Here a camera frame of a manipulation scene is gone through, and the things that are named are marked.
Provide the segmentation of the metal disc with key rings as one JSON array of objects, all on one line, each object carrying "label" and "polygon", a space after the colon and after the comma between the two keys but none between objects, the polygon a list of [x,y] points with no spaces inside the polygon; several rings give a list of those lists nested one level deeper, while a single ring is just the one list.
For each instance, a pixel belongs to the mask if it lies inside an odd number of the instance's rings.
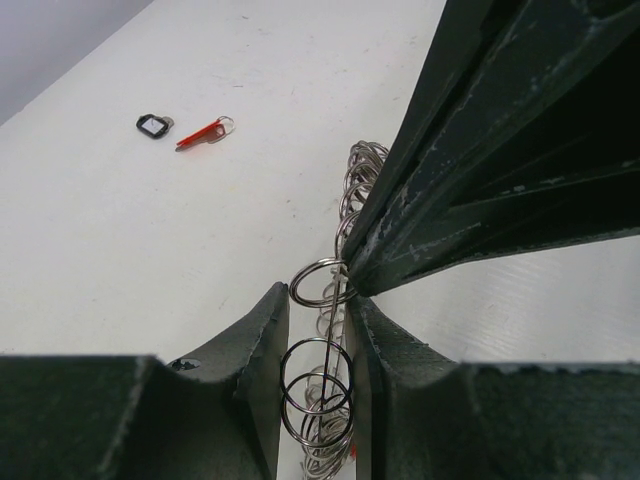
[{"label": "metal disc with key rings", "polygon": [[[334,479],[349,460],[353,440],[353,362],[347,353],[346,303],[356,292],[348,279],[342,248],[348,240],[389,150],[373,141],[351,146],[338,206],[333,255],[299,270],[288,287],[290,299],[313,309],[316,335],[290,346],[280,362],[281,422],[303,453],[304,479]],[[302,347],[323,347],[322,362],[287,379],[287,367]]]}]

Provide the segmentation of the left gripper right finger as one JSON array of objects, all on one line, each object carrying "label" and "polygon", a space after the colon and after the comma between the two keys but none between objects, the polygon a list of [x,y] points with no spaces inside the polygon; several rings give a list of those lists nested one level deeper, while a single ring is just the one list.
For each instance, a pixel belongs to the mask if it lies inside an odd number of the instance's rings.
[{"label": "left gripper right finger", "polygon": [[350,300],[360,479],[635,479],[635,363],[457,363]]}]

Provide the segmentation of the red key tag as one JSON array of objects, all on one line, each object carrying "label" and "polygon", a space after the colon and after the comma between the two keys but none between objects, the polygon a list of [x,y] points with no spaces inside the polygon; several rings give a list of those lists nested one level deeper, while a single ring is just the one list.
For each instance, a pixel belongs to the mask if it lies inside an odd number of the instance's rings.
[{"label": "red key tag", "polygon": [[186,151],[204,143],[217,143],[233,133],[234,130],[235,121],[231,117],[220,116],[213,123],[177,142],[175,151]]}]

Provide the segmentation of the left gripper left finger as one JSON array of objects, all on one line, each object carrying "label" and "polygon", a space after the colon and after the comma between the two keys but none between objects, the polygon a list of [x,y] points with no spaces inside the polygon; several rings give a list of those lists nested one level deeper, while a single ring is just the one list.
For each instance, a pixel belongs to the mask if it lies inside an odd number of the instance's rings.
[{"label": "left gripper left finger", "polygon": [[273,479],[289,300],[274,284],[194,351],[3,356],[5,479]]}]

